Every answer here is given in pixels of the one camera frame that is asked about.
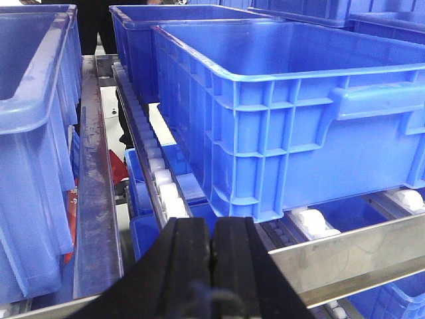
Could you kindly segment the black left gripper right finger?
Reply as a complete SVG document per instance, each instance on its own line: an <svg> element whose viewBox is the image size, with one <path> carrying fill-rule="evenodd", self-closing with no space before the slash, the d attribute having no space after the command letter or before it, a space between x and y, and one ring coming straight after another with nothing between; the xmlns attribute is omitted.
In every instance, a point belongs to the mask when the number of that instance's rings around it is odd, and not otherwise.
<svg viewBox="0 0 425 319"><path fill-rule="evenodd" d="M252 218L217 220L212 264L214 318L313 318L268 254Z"/></svg>

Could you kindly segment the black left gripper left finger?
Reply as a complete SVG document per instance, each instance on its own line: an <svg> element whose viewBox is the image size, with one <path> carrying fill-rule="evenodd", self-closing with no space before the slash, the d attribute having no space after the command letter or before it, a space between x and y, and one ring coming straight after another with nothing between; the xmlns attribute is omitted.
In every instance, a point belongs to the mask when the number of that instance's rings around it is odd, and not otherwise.
<svg viewBox="0 0 425 319"><path fill-rule="evenodd" d="M209 243L203 219L170 219L133 268L71 318L211 318Z"/></svg>

